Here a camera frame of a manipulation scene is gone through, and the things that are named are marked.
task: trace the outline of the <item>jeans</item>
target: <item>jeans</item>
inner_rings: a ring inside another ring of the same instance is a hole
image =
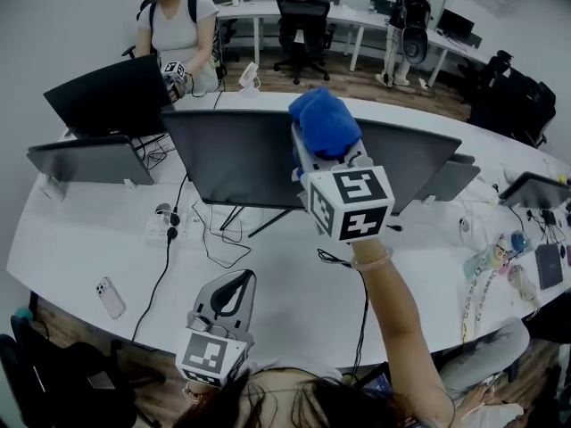
[[[440,371],[444,387],[454,400],[474,386],[511,366],[527,349],[529,333],[521,320],[514,319],[495,333],[467,345],[467,350]]]
[[[383,70],[382,76],[385,74],[389,75],[390,79],[393,79],[394,63],[396,61],[397,54],[401,49],[402,44],[402,30],[389,24],[389,29],[386,32],[386,54],[385,54],[385,69]],[[409,74],[410,63],[402,57],[401,65],[399,65],[396,71],[395,78],[398,82],[403,82],[406,80]]]

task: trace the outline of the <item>desk surface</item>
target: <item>desk surface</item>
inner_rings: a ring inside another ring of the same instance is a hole
[[[276,2],[243,2],[238,6],[219,5],[218,8],[218,16],[221,19],[279,16],[279,9]],[[331,7],[327,19],[332,22],[361,25],[368,29],[387,30],[389,18],[384,14],[373,14],[362,10],[354,10],[346,4],[341,4]],[[481,63],[487,63],[492,58],[492,55],[489,53],[460,42],[452,42],[434,30],[427,30],[426,33],[428,34],[428,42],[430,45],[441,47],[451,53]]]
[[[238,93],[224,93],[217,109],[284,110],[297,96],[264,93],[247,99]],[[177,107],[211,109],[217,97],[218,94],[203,99],[186,97]],[[506,185],[501,164],[516,173],[569,173],[567,165],[549,155],[453,119],[382,103],[343,101],[359,119],[461,138],[459,151],[476,157],[487,184],[498,182],[501,188]],[[152,173],[157,181],[153,186],[128,190],[121,185],[75,184],[70,185],[62,203],[49,201],[34,187],[14,236],[8,271],[72,315],[130,339],[165,262],[165,249],[145,241],[145,224],[158,204],[175,201],[184,173],[173,152]],[[468,294],[462,264],[473,251],[459,240],[459,220],[467,215],[467,210],[473,211],[475,233],[469,244],[476,248],[484,246],[486,236],[493,241],[499,233],[510,233],[519,227],[509,210],[474,202],[477,190],[474,185],[469,186],[462,194],[462,202],[431,206],[413,202],[393,220],[394,224],[403,225],[404,231],[398,234],[387,230],[384,236],[384,241],[394,248],[394,261],[417,301],[431,351],[461,343],[462,309]],[[181,212],[190,211],[189,205],[196,198],[194,188],[187,184]],[[199,211],[208,217],[207,207]],[[214,208],[215,226],[222,223],[229,211],[228,207]],[[271,210],[246,209],[241,215],[244,229],[255,228],[276,214]],[[562,211],[557,210],[556,216],[563,218]],[[525,223],[525,229],[533,238],[541,237],[535,223]],[[175,338],[185,326],[186,313],[196,294],[206,283],[226,273],[207,260],[199,239],[202,227],[193,227],[190,233],[197,237],[194,247],[173,243],[170,270],[139,329],[137,341],[146,346],[174,351]],[[251,268],[258,276],[251,323],[256,345],[251,357],[303,355],[324,360],[330,366],[350,366],[359,338],[362,282],[354,271],[320,263],[316,253],[321,247],[348,258],[348,247],[318,236],[313,222],[302,212],[290,214],[251,240],[244,238],[244,243],[252,247],[252,253],[236,269]],[[211,254],[225,259],[233,260],[241,254],[241,250],[217,238],[209,237],[208,245]],[[539,287],[534,255],[523,257],[521,263]],[[95,292],[104,276],[111,278],[127,305],[117,320],[108,316]],[[539,293],[542,303],[569,288],[571,270],[567,265],[564,276],[563,284]],[[478,334],[494,331],[508,318],[522,317],[531,310],[504,277],[497,277],[488,293]],[[385,359],[377,322],[369,311],[361,364]]]

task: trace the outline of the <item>wooden floor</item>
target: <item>wooden floor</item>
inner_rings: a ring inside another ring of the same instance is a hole
[[[238,79],[251,58],[251,49],[243,51],[238,63],[228,65],[226,79],[227,90],[238,90]],[[273,63],[282,60],[280,51],[266,50],[262,53],[262,63],[259,71],[261,90],[266,92],[303,92],[318,86],[327,86],[337,96],[360,98],[363,100],[390,103],[398,106],[414,108],[441,114],[458,120],[466,120],[469,106],[460,103],[460,97],[454,90],[436,83],[432,89],[423,90],[418,85],[418,74],[411,71],[409,79],[411,86],[406,88],[387,89],[378,84],[374,74],[382,69],[382,61],[360,57],[358,68],[354,73],[348,70],[349,58],[332,53],[325,67],[331,76],[326,82],[313,72],[304,71],[302,82],[294,85],[288,69],[279,72],[273,70]],[[45,323],[50,334],[50,340],[60,346],[68,346],[73,342],[88,342],[95,345],[104,353],[109,353],[110,341],[114,339],[109,333],[63,312],[45,300],[39,300],[38,318]],[[40,332],[45,331],[44,325],[37,323]],[[500,381],[497,392],[499,399],[517,402],[528,408],[541,389],[545,379],[545,371],[557,360],[558,348],[548,342],[534,342],[524,355],[518,379],[507,384],[506,379]],[[120,367],[126,374],[140,374],[141,366],[148,366],[164,374],[167,381],[163,385],[151,384],[137,390],[137,404],[150,417],[158,419],[162,426],[169,427],[176,417],[185,409],[186,400],[182,395],[183,379],[179,377],[174,367],[174,357],[161,351],[146,351],[138,347],[125,345],[119,352]],[[137,427],[144,426],[140,421]]]
[[[238,79],[249,62],[253,60],[252,50],[240,50],[240,62],[230,62],[226,87],[228,91],[240,89]],[[452,119],[466,121],[470,114],[470,106],[461,104],[461,97],[454,89],[449,89],[440,82],[434,87],[423,90],[418,78],[428,81],[428,75],[419,74],[410,69],[408,87],[387,88],[375,80],[375,74],[383,70],[382,59],[372,59],[361,56],[354,72],[349,71],[350,57],[344,57],[340,53],[330,53],[326,66],[323,67],[329,73],[330,80],[312,70],[305,69],[302,72],[301,82],[296,86],[293,82],[293,74],[290,67],[283,67],[280,71],[274,71],[274,62],[284,60],[284,54],[278,49],[266,49],[261,53],[261,65],[258,75],[263,92],[297,92],[302,93],[312,88],[325,86],[336,96],[346,98],[360,98],[371,102],[388,103],[405,108],[432,112]]]

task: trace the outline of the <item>woman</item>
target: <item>woman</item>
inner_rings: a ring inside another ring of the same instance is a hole
[[[461,419],[483,403],[485,391],[476,387],[467,396],[464,391],[463,402],[454,407],[426,346],[416,303],[387,250],[377,239],[353,243],[352,248],[383,335],[394,396],[344,385],[335,369],[280,359],[243,366],[248,369],[221,391],[188,383],[187,397],[194,405],[174,428],[462,426]],[[518,328],[515,335],[502,336],[500,357],[497,344],[489,346],[492,350],[479,349],[487,360],[481,373],[475,370],[479,351],[452,360],[447,368],[453,390],[462,390],[460,385],[468,390],[483,380],[482,373],[487,377],[511,364],[527,345]],[[462,371],[469,368],[467,379]]]
[[[196,1],[196,23],[188,12],[188,0],[156,0],[151,29],[148,5],[140,14],[136,56],[159,52],[161,64],[181,62],[186,69],[189,94],[213,92],[219,86],[212,59],[212,43],[218,9],[212,0]]]
[[[378,82],[386,84],[388,87],[392,87],[393,83],[396,86],[409,85],[407,75],[409,74],[410,64],[405,58],[402,58],[401,65],[399,65],[396,75],[393,76],[394,63],[399,49],[401,49],[402,29],[404,29],[404,21],[401,18],[400,9],[396,5],[393,14],[391,14],[388,31],[386,32],[385,68],[380,75],[375,75],[375,79]]]

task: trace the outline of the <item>bracelet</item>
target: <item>bracelet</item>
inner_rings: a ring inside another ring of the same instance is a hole
[[[356,257],[353,257],[351,260],[351,267],[353,269],[356,269],[357,271],[360,271],[361,273],[366,272],[366,271],[370,271],[371,269],[375,269],[375,268],[379,268],[382,267],[387,261],[389,261],[392,257],[391,252],[387,252],[383,258],[381,258],[380,260],[377,261],[373,261],[372,263],[365,263],[365,264],[360,264],[357,261]]]
[[[182,394],[185,396],[186,399],[191,401],[193,404],[198,404],[201,402],[203,398],[206,397],[206,393],[194,393],[192,390],[188,388],[188,383],[186,383],[185,388],[182,389]]]

